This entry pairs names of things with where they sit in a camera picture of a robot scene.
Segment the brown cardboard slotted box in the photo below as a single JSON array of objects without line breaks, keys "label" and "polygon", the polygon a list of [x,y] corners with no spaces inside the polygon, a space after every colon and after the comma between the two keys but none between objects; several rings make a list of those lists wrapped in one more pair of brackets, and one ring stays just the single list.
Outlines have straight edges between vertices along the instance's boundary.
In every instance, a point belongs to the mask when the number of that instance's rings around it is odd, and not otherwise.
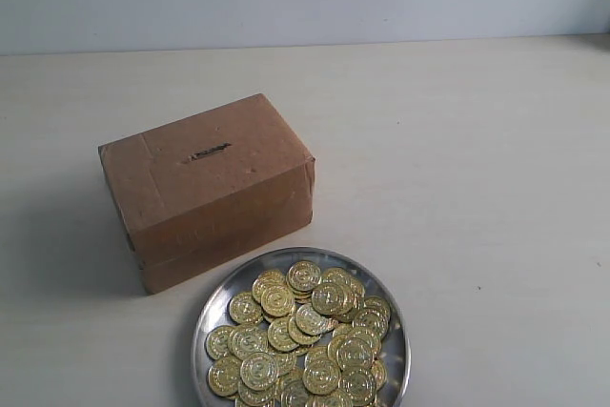
[{"label": "brown cardboard slotted box", "polygon": [[313,218],[314,156],[263,94],[113,141],[98,154],[149,294]]}]

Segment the gold coin far top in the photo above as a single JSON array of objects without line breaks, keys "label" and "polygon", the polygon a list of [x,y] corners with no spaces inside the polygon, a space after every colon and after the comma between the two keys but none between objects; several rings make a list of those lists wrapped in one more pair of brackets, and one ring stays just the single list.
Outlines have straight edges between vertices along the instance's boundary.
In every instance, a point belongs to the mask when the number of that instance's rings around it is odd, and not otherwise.
[{"label": "gold coin far top", "polygon": [[291,266],[286,278],[294,290],[308,293],[320,283],[321,270],[314,262],[301,260]]}]

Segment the gold coin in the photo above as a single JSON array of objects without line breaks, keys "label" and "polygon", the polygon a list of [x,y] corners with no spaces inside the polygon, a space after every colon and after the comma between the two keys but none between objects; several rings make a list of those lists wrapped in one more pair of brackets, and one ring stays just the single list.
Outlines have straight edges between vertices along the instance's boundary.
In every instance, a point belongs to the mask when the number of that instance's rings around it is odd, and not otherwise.
[{"label": "gold coin", "polygon": [[255,391],[270,388],[279,377],[277,361],[272,355],[263,352],[246,356],[239,373],[243,383]]},{"label": "gold coin", "polygon": [[347,296],[344,288],[333,282],[320,283],[312,291],[312,307],[322,315],[341,314],[346,302]]},{"label": "gold coin", "polygon": [[373,349],[358,337],[346,337],[337,347],[336,361],[342,371],[351,367],[370,369],[374,362]]},{"label": "gold coin", "polygon": [[205,349],[210,359],[219,360],[232,353],[229,349],[229,339],[233,330],[234,326],[221,325],[213,328],[207,334]]},{"label": "gold coin", "polygon": [[303,384],[314,395],[329,395],[338,388],[341,371],[329,358],[313,359],[303,372]]},{"label": "gold coin", "polygon": [[308,336],[319,336],[328,331],[328,319],[319,314],[311,303],[301,305],[295,313],[295,324]]},{"label": "gold coin", "polygon": [[301,260],[291,266],[286,278],[294,290],[308,293],[320,283],[321,270],[314,262]]},{"label": "gold coin", "polygon": [[292,311],[294,305],[295,297],[285,285],[271,285],[261,294],[261,307],[267,315],[283,317]]}]

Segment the gold coin upper right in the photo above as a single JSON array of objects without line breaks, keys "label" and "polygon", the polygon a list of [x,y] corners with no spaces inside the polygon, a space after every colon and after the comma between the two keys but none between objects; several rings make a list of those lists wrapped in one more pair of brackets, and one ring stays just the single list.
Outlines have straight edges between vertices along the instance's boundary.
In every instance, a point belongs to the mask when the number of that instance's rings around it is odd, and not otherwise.
[{"label": "gold coin upper right", "polygon": [[333,282],[320,283],[312,291],[312,307],[322,315],[341,314],[346,302],[347,296],[344,288]]}]

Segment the gold coin upper left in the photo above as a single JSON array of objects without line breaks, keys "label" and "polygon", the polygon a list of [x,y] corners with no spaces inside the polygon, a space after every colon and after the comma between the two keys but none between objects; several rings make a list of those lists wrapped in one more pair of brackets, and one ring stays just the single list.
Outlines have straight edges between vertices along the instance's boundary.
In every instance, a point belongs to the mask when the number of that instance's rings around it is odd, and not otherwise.
[{"label": "gold coin upper left", "polygon": [[285,285],[271,285],[261,294],[261,307],[267,315],[283,317],[292,311],[294,305],[295,297]]}]

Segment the gold coin middle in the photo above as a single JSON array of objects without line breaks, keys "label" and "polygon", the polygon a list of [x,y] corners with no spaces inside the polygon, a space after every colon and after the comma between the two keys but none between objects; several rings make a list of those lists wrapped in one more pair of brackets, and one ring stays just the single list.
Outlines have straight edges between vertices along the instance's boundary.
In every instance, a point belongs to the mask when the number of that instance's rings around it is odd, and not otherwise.
[{"label": "gold coin middle", "polygon": [[311,303],[301,305],[295,313],[295,324],[308,336],[319,336],[328,331],[328,319],[319,314]]}]

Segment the gold coin left edge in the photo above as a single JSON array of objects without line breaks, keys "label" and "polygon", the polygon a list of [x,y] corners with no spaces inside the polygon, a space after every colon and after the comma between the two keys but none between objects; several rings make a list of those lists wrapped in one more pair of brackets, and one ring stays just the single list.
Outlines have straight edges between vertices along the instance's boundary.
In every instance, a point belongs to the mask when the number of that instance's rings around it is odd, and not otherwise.
[{"label": "gold coin left edge", "polygon": [[262,307],[250,292],[233,296],[229,301],[228,312],[237,324],[257,325],[263,320]]}]

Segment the gold coin centre right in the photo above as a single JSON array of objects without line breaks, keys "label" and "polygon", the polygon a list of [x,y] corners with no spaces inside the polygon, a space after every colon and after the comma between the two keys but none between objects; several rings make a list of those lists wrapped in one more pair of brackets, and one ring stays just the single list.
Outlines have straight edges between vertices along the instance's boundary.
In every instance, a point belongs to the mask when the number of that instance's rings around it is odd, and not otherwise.
[{"label": "gold coin centre right", "polygon": [[351,367],[370,369],[374,362],[373,349],[358,337],[346,337],[337,347],[336,361],[342,371]]}]

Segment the round steel plate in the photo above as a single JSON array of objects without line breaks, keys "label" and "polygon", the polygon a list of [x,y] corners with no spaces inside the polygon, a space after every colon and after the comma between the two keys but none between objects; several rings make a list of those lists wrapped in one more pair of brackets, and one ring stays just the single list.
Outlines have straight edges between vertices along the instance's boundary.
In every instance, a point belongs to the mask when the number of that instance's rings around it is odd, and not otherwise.
[{"label": "round steel plate", "polygon": [[209,331],[230,321],[228,305],[231,297],[240,293],[267,269],[286,272],[299,260],[310,260],[322,269],[340,267],[362,282],[365,292],[378,295],[391,308],[390,326],[383,339],[381,356],[386,363],[388,380],[379,392],[378,398],[387,406],[398,406],[404,398],[411,371],[410,342],[403,324],[397,302],[384,283],[365,266],[350,257],[329,250],[313,247],[290,247],[274,250],[241,263],[211,292],[204,302],[194,325],[191,348],[191,379],[198,402],[201,406],[228,406],[229,401],[216,396],[207,383],[207,373],[213,361],[205,349]]}]

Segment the gold coin far left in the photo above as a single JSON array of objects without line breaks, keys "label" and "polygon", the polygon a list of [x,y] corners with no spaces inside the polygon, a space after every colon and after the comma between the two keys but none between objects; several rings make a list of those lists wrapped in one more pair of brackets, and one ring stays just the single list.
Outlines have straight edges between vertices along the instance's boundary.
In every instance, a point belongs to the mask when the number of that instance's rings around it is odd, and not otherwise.
[{"label": "gold coin far left", "polygon": [[229,349],[229,339],[233,330],[234,326],[221,325],[213,328],[207,334],[205,349],[210,359],[219,360],[232,353]]}]

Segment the gold coin centre bottom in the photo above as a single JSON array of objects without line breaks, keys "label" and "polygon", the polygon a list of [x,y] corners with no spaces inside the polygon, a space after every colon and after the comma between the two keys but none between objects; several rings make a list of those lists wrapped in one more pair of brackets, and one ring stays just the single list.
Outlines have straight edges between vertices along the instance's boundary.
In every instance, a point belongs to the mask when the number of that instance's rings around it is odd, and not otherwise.
[{"label": "gold coin centre bottom", "polygon": [[338,388],[341,371],[329,358],[313,359],[303,372],[303,384],[314,395],[329,395]]}]

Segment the gold coin lower left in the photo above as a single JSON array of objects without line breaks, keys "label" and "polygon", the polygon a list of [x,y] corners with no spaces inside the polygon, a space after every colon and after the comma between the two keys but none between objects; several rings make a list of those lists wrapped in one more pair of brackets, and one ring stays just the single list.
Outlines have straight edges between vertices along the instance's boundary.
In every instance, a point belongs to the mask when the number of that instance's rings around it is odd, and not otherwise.
[{"label": "gold coin lower left", "polygon": [[272,355],[263,352],[246,356],[239,373],[243,383],[255,391],[270,388],[279,377],[277,361]]}]

